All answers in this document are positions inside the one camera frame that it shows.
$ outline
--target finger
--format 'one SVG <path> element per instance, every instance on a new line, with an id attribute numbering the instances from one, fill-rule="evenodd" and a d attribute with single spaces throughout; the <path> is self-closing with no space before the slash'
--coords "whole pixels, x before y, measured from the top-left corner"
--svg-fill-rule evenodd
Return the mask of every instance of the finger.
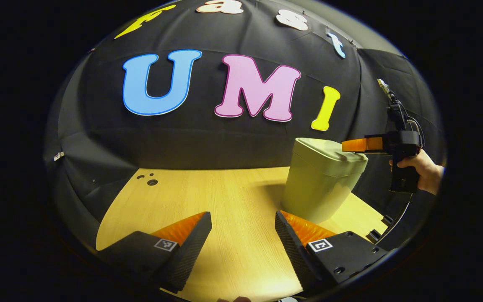
<path id="1" fill-rule="evenodd" d="M 415 166 L 414 161 L 411 160 L 411 158 L 406 157 L 403 160 L 399 161 L 396 166 L 398 168 L 405 168 L 405 167 L 410 167 L 410 166 Z"/>
<path id="2" fill-rule="evenodd" d="M 236 298 L 232 302 L 251 302 L 251 300 L 249 298 L 247 298 L 247 297 L 239 296 L 238 298 Z"/>

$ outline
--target trash can lid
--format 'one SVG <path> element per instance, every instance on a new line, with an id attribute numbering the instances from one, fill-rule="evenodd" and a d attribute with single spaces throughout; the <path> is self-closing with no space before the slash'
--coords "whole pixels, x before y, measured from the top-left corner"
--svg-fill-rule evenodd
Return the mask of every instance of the trash can lid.
<path id="1" fill-rule="evenodd" d="M 341 143 L 330 140 L 296 138 L 293 152 L 323 174 L 334 177 L 362 173 L 368 162 L 366 155 L 343 152 Z"/>

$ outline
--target yellow letter i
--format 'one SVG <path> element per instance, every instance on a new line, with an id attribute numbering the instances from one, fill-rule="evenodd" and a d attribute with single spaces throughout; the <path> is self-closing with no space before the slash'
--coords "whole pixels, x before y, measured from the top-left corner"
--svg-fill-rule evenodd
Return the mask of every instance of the yellow letter i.
<path id="1" fill-rule="evenodd" d="M 332 87 L 324 87 L 324 103 L 320 108 L 318 117 L 312 122 L 311 128 L 314 130 L 326 131 L 329 128 L 329 119 L 335 107 L 335 103 L 340 98 L 340 93 Z"/>

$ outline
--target orange soft finger pad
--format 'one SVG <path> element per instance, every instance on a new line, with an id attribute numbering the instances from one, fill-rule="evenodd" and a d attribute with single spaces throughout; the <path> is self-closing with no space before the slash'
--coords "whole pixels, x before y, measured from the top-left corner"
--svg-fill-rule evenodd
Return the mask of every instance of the orange soft finger pad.
<path id="1" fill-rule="evenodd" d="M 343 152 L 364 152 L 366 150 L 366 139 L 343 141 Z"/>
<path id="2" fill-rule="evenodd" d="M 297 217 L 284 211 L 280 211 L 280 213 L 284 216 L 284 218 L 286 218 L 288 224 L 290 224 L 294 232 L 296 232 L 297 237 L 305 248 L 309 242 L 336 235 L 332 231 L 324 229 L 321 226 L 316 225 L 301 217 Z"/>
<path id="3" fill-rule="evenodd" d="M 150 235 L 178 242 L 178 244 L 182 246 L 182 244 L 184 244 L 184 241 L 186 241 L 187 237 L 190 235 L 191 231 L 193 231 L 193 228 L 195 227 L 197 222 L 201 220 L 205 213 L 206 212 L 202 212 L 193 216 L 189 216 L 188 218 L 184 218 L 179 222 L 175 222 L 172 225 L 168 225 L 162 229 L 159 229 L 151 233 Z"/>

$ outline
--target black bracket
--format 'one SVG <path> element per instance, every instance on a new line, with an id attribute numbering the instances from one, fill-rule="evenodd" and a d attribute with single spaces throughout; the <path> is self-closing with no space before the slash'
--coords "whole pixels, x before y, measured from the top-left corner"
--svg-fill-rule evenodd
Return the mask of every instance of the black bracket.
<path id="1" fill-rule="evenodd" d="M 176 294 L 184 289 L 210 231 L 211 216 L 206 212 L 182 246 L 147 233 L 133 232 L 99 254 L 132 279 Z"/>
<path id="2" fill-rule="evenodd" d="M 313 287 L 328 277 L 325 269 L 311 260 L 309 252 L 280 211 L 275 214 L 275 230 L 303 290 Z"/>
<path id="3" fill-rule="evenodd" d="M 381 238 L 381 234 L 376 231 L 376 229 L 373 229 L 370 231 L 370 233 L 368 233 L 368 235 L 366 235 L 366 238 L 368 238 L 373 244 L 376 244 L 376 242 Z"/>
<path id="4" fill-rule="evenodd" d="M 307 250 L 330 273 L 335 283 L 341 283 L 371 266 L 387 251 L 366 241 L 354 232 L 344 232 L 315 242 Z"/>
<path id="5" fill-rule="evenodd" d="M 392 222 L 394 221 L 393 218 L 391 218 L 389 215 L 383 216 L 383 219 L 381 220 L 387 227 L 390 227 L 392 225 Z"/>

